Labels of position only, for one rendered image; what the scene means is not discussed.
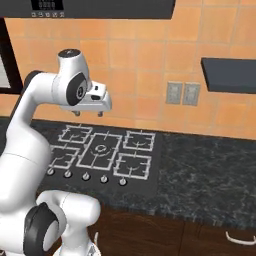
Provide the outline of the grey wall socket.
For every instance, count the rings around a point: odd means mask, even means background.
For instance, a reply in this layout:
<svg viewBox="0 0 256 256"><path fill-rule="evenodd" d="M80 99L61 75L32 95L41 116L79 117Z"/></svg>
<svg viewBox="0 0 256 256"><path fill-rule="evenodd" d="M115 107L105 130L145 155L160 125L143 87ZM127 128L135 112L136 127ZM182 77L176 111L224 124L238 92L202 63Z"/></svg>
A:
<svg viewBox="0 0 256 256"><path fill-rule="evenodd" d="M199 83L186 83L184 87L183 104L196 106L198 104L199 93Z"/></svg>
<svg viewBox="0 0 256 256"><path fill-rule="evenodd" d="M181 101L182 84L180 82L171 82L167 84L166 103L179 104Z"/></svg>

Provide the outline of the black framed window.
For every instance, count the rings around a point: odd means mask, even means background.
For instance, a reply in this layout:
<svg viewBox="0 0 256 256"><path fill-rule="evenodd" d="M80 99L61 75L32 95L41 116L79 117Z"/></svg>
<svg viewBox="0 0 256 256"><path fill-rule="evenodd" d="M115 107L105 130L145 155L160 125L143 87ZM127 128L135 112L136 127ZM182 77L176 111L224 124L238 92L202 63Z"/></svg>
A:
<svg viewBox="0 0 256 256"><path fill-rule="evenodd" d="M22 89L23 83L7 26L0 17L0 94L20 94Z"/></svg>

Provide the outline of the black gas hob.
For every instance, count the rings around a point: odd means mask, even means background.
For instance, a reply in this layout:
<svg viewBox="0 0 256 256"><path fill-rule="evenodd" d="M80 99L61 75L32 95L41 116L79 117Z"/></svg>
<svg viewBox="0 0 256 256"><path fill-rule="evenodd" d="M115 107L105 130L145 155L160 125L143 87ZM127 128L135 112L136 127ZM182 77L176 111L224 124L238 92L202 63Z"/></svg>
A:
<svg viewBox="0 0 256 256"><path fill-rule="evenodd" d="M150 198L156 195L160 166L162 135L156 131L93 126L78 123L37 124L50 143L52 160L41 185L50 189L102 194L136 195ZM65 178L70 170L72 177ZM88 172L89 181L82 175ZM109 181L100 182L106 175ZM124 177L126 186L120 186Z"/></svg>

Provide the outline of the dark grey wall shelf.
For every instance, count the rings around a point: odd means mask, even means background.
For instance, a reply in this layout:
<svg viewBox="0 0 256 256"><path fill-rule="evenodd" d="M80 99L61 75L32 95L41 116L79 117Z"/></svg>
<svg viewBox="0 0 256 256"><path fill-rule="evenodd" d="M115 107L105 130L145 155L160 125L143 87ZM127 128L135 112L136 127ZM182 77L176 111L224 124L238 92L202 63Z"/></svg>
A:
<svg viewBox="0 0 256 256"><path fill-rule="evenodd" d="M201 58L210 92L256 94L256 59Z"/></svg>

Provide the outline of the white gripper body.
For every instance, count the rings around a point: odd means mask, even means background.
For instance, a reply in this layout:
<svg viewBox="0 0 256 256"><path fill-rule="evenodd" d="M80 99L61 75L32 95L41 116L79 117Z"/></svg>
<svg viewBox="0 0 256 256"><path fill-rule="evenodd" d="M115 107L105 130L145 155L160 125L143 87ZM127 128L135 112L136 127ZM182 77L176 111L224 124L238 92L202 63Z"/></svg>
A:
<svg viewBox="0 0 256 256"><path fill-rule="evenodd" d="M102 100L83 99L75 106L61 106L61 109L67 111L108 112L112 109L112 100L110 94L106 92Z"/></svg>

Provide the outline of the black range hood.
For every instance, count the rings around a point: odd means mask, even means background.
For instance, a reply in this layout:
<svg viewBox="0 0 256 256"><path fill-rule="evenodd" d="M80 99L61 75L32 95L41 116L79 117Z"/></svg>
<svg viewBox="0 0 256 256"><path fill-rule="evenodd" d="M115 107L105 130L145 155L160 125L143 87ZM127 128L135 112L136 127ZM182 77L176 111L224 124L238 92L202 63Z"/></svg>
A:
<svg viewBox="0 0 256 256"><path fill-rule="evenodd" d="M176 0L0 0L0 17L171 19Z"/></svg>

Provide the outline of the dark brown cupboard door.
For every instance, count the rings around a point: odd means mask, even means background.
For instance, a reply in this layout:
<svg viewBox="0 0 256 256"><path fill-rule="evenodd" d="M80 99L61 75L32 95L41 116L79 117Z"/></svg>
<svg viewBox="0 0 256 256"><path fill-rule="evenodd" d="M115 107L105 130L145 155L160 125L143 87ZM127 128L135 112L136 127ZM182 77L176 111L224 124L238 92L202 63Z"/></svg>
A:
<svg viewBox="0 0 256 256"><path fill-rule="evenodd" d="M186 222L178 256L256 256L256 245L244 246L227 240L225 232L241 240L250 240L252 230L238 230Z"/></svg>
<svg viewBox="0 0 256 256"><path fill-rule="evenodd" d="M178 256L183 221L103 207L89 227L102 256Z"/></svg>

